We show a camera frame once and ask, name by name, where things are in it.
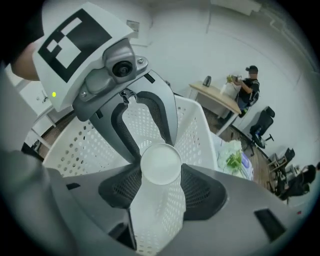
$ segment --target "black cap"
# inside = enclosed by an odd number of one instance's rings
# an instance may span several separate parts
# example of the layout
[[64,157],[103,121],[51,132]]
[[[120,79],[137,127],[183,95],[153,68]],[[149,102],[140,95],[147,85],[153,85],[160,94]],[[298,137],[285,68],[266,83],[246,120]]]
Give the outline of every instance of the black cap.
[[254,65],[246,67],[245,70],[248,71],[249,74],[258,74],[258,68]]

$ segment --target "camera lens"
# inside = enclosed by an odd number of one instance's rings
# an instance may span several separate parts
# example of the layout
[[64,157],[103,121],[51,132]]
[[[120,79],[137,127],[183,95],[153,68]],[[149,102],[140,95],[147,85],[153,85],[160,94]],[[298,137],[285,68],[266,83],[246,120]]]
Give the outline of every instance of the camera lens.
[[112,72],[118,78],[128,76],[132,72],[133,66],[129,61],[120,61],[112,68]]

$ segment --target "white laundry basket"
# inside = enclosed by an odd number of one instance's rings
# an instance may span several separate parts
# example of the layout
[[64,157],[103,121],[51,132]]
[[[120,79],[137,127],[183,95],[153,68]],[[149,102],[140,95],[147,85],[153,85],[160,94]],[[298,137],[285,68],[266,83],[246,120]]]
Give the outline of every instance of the white laundry basket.
[[[180,96],[175,96],[175,100],[178,133],[174,147],[182,162],[216,170],[216,152],[201,105]],[[136,103],[133,97],[129,101],[122,117],[142,155],[150,145],[164,140],[148,107]],[[110,170],[128,162],[89,121],[81,122],[75,117],[56,139],[43,164],[69,177]],[[137,253],[155,255],[182,228],[186,200],[180,182],[181,176],[171,184],[160,186],[142,175],[141,187],[130,205]]]

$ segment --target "purple object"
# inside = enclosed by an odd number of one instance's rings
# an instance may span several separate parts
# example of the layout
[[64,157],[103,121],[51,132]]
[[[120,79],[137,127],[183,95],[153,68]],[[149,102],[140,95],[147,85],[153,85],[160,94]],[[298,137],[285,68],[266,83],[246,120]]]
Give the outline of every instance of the purple object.
[[243,153],[242,152],[242,159],[241,159],[241,162],[242,162],[242,164],[243,164],[243,166],[245,167],[245,168],[249,168],[249,166],[250,166],[250,162],[249,162],[249,159],[248,159],[248,157],[245,155],[245,153]]

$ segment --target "backpack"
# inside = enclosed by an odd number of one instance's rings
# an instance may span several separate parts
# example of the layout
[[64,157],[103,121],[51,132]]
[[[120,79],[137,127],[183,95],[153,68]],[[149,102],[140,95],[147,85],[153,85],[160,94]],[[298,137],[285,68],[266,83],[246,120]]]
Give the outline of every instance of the backpack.
[[[260,87],[260,83],[259,83],[258,80],[255,80],[253,83],[258,84],[258,86]],[[248,107],[253,106],[258,101],[259,96],[260,96],[260,89],[258,88],[258,91],[251,93],[250,99],[249,99],[249,103],[248,103]]]

